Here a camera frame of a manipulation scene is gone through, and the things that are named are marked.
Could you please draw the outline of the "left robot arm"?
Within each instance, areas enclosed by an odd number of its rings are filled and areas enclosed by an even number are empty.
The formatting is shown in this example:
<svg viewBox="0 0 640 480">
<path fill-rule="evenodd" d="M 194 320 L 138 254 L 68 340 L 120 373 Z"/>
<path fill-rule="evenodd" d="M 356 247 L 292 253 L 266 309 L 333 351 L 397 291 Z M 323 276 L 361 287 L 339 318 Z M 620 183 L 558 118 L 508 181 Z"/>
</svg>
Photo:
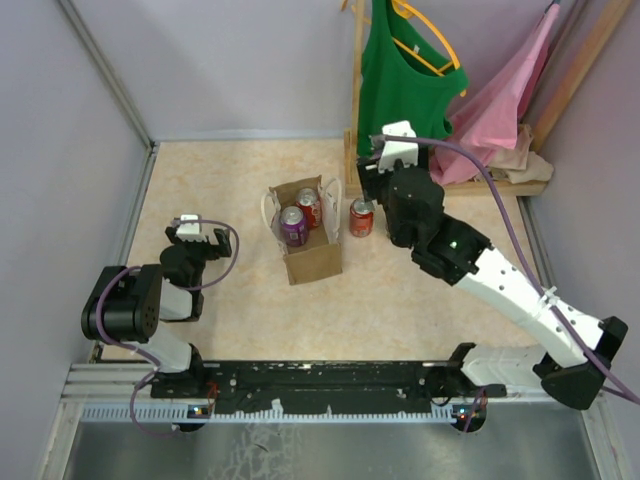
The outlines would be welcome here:
<svg viewBox="0 0 640 480">
<path fill-rule="evenodd" d="M 151 363 L 154 398 L 200 397 L 213 387 L 198 349 L 169 323 L 195 322 L 203 290 L 231 273 L 239 235 L 230 225 L 184 214 L 165 229 L 170 242 L 155 264 L 105 267 L 80 317 L 85 338 L 117 346 Z"/>
</svg>

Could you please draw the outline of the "burlap canvas tote bag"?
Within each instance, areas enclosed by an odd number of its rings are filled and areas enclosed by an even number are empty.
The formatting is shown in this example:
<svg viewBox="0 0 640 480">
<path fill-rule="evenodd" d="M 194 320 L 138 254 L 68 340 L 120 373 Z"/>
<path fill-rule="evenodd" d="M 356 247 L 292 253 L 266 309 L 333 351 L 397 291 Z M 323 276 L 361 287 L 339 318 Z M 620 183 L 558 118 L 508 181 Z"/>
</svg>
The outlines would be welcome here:
<svg viewBox="0 0 640 480">
<path fill-rule="evenodd" d="M 319 227 L 310 231 L 303 245 L 294 247 L 285 241 L 280 216 L 286 207 L 295 205 L 296 195 L 303 188 L 312 188 L 319 194 L 322 220 Z M 290 285 L 311 283 L 342 273 L 343 190 L 338 178 L 323 180 L 319 175 L 270 187 L 262 196 L 262 221 L 283 255 Z"/>
</svg>

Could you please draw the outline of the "purple soda can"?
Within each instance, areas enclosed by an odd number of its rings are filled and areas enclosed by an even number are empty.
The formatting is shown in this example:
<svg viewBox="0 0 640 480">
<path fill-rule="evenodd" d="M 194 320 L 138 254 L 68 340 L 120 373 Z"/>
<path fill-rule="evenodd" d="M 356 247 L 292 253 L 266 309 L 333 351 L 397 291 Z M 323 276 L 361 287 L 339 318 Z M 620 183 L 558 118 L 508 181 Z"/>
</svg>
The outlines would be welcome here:
<svg viewBox="0 0 640 480">
<path fill-rule="evenodd" d="M 303 211 L 293 205 L 284 208 L 280 214 L 280 229 L 287 246 L 301 247 L 308 240 L 307 221 Z"/>
</svg>

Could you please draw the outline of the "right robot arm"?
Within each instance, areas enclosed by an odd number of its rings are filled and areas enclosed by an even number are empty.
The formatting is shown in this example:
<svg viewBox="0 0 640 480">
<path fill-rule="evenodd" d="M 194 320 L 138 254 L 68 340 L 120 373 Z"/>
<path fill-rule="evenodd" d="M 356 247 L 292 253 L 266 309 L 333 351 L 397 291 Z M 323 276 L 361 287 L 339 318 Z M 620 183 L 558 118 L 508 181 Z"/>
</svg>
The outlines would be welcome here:
<svg viewBox="0 0 640 480">
<path fill-rule="evenodd" d="M 602 391 L 628 331 L 617 317 L 585 314 L 544 290 L 491 240 L 444 211 L 444 190 L 419 163 L 383 152 L 357 161 L 364 198 L 384 210 L 391 242 L 428 275 L 491 305 L 536 341 L 532 347 L 464 348 L 446 372 L 461 396 L 478 387 L 541 388 L 586 410 Z"/>
</svg>

